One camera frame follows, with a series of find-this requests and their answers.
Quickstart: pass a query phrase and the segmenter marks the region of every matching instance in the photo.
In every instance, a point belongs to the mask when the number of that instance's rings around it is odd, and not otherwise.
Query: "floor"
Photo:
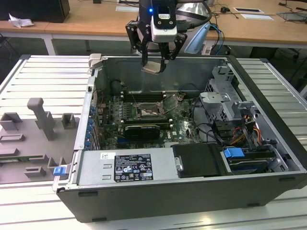
[[[9,46],[6,41],[3,41],[0,46],[0,81],[3,81],[12,67],[18,61],[19,54],[32,54],[32,55],[47,55],[47,50],[43,40],[35,38],[8,38],[11,46],[18,52]],[[103,53],[103,54],[129,54],[130,43],[118,42],[118,41],[90,41],[91,51],[88,52],[85,49],[85,42],[83,40],[66,40],[56,39],[54,40],[54,46],[59,52],[59,55],[89,55],[91,53]],[[220,54],[224,54],[225,48],[220,51]],[[248,58],[251,53],[252,47],[248,46],[232,46],[231,55],[237,58]],[[293,56],[295,52],[289,49],[277,49],[273,58],[270,58],[270,62],[275,68],[289,80],[295,73],[296,69],[301,65],[305,57],[307,57],[307,50],[299,50],[299,58],[294,61]],[[303,77],[307,73],[307,61],[303,64],[300,70],[295,74],[294,79],[291,81],[293,85],[296,85],[298,79]]]

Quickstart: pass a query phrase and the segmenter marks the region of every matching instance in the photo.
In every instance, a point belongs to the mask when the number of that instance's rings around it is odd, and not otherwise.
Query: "power supply label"
[[[150,154],[115,156],[114,181],[153,180],[153,168]]]

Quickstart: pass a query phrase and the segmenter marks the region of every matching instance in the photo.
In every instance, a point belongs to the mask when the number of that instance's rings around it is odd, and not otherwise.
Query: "motherboard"
[[[179,93],[149,99],[133,96],[107,98],[100,110],[102,150],[171,147],[200,143],[191,118],[192,100]]]

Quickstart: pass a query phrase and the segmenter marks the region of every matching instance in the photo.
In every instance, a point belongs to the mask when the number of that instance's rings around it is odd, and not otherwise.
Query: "metal table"
[[[27,100],[43,97],[45,110],[51,111],[54,117],[66,111],[80,116],[89,77],[87,59],[88,56],[31,56],[20,60],[0,86],[0,115],[18,111],[22,119],[33,118],[32,111],[26,108]],[[306,101],[271,64],[259,59],[238,58],[238,61],[306,148]],[[51,185],[52,182],[0,185],[1,229],[307,228],[307,187],[288,191],[264,207],[83,224],[54,194]]]

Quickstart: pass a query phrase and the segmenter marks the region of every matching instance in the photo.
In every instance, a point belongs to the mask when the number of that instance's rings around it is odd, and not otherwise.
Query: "blue drive latch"
[[[54,176],[65,176],[66,175],[66,166],[57,166],[53,170]]]
[[[226,158],[245,157],[241,148],[226,148],[223,152]]]

